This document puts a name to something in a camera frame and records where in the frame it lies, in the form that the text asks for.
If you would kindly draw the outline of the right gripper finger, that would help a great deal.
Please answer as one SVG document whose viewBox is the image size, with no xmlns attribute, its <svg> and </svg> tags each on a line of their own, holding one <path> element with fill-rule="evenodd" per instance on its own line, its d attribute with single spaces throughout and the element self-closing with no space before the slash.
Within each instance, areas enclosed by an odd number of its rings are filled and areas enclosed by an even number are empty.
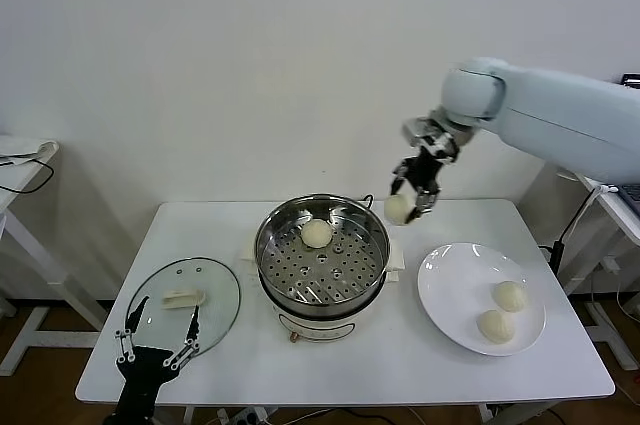
<svg viewBox="0 0 640 425">
<path fill-rule="evenodd" d="M 411 179 L 409 178 L 410 172 L 412 171 L 412 167 L 414 165 L 414 158 L 405 158 L 403 159 L 398 166 L 396 166 L 392 172 L 393 180 L 390 186 L 389 195 L 397 195 L 401 188 L 408 183 L 410 187 L 413 187 Z"/>
<path fill-rule="evenodd" d="M 406 215 L 405 224 L 409 225 L 423 215 L 430 213 L 438 200 L 439 194 L 440 188 L 438 186 L 418 187 L 413 206 Z"/>
</svg>

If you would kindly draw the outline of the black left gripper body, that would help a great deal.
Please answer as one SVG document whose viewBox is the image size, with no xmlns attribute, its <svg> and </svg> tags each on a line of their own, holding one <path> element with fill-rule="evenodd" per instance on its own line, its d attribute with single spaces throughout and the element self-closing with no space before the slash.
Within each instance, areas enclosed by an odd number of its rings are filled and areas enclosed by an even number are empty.
<svg viewBox="0 0 640 425">
<path fill-rule="evenodd" d="M 172 357 L 172 351 L 134 345 L 132 355 L 132 361 L 126 357 L 117 365 L 125 384 L 113 413 L 114 420 L 150 420 L 159 389 L 173 379 L 173 370 L 164 365 Z"/>
</svg>

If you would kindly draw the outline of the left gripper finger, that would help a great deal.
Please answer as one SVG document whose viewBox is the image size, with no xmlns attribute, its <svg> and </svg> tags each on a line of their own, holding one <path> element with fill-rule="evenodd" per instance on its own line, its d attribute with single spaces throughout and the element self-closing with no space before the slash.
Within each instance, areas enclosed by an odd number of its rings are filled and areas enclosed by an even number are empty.
<svg viewBox="0 0 640 425">
<path fill-rule="evenodd" d="M 191 315 L 191 320 L 183 342 L 182 348 L 163 361 L 163 366 L 172 371 L 181 370 L 200 350 L 199 335 L 199 310 L 196 305 Z"/>
<path fill-rule="evenodd" d="M 149 300 L 148 296 L 144 296 L 140 303 L 127 314 L 124 322 L 124 328 L 116 330 L 114 337 L 119 344 L 119 355 L 116 358 L 117 363 L 132 363 L 135 360 L 133 351 L 133 335 L 139 326 L 145 305 Z"/>
</svg>

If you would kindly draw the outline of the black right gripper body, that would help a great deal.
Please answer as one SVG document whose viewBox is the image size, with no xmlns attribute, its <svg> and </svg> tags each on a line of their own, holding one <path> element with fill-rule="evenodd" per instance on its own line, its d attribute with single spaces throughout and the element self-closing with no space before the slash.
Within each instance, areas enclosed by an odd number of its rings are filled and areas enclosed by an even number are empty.
<svg viewBox="0 0 640 425">
<path fill-rule="evenodd" d="M 434 158 L 426 148 L 421 147 L 419 153 L 407 157 L 401 162 L 404 179 L 418 195 L 437 195 L 440 187 L 437 182 L 442 163 Z"/>
</svg>

